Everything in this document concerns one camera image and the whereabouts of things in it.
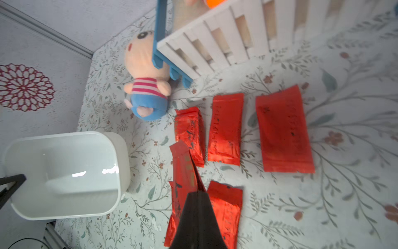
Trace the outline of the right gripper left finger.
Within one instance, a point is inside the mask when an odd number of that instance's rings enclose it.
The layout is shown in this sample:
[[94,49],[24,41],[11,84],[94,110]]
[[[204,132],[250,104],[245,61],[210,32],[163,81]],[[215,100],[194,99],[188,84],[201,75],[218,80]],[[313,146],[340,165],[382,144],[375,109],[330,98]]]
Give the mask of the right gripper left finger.
[[170,249],[198,248],[198,199],[199,192],[191,192],[188,194],[178,229]]

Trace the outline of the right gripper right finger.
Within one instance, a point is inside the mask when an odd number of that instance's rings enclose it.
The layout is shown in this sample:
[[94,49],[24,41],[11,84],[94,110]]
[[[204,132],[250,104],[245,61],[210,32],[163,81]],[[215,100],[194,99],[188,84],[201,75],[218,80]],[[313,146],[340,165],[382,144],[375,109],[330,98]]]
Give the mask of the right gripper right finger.
[[199,249],[226,249],[209,196],[199,192]]

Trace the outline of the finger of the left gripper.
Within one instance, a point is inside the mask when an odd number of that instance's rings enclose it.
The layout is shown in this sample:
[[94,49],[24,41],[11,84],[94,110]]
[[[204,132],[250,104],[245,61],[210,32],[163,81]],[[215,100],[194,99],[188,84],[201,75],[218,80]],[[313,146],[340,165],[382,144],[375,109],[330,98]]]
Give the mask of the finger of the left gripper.
[[11,198],[11,196],[22,186],[22,184],[27,180],[24,174],[18,174],[9,177],[2,177],[0,180],[1,186],[4,189],[1,191],[0,197],[0,209],[6,204],[6,202]]

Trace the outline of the red tea bag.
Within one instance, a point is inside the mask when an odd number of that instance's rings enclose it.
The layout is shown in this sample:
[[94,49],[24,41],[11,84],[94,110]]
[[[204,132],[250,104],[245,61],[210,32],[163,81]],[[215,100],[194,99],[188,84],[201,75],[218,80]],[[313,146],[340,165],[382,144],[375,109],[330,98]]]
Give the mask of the red tea bag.
[[207,193],[224,243],[228,249],[236,249],[243,190],[212,181]]
[[314,174],[299,87],[256,97],[256,113],[264,171]]
[[183,141],[170,146],[173,156],[172,214],[165,236],[165,247],[170,247],[176,235],[187,195],[198,190],[205,190],[190,154],[190,149]]
[[197,167],[205,166],[205,129],[204,120],[198,107],[176,110],[176,142],[183,141],[190,150]]
[[208,160],[240,165],[244,94],[217,95],[212,102]]

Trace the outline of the white plastic storage box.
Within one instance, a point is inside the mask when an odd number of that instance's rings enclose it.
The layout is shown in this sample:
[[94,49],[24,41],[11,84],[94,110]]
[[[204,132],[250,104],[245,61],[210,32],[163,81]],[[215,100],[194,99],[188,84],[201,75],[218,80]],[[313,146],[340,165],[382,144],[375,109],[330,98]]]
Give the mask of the white plastic storage box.
[[10,204],[31,221],[101,216],[126,193],[127,144],[114,132],[74,132],[17,139],[2,156],[7,176],[25,181]]

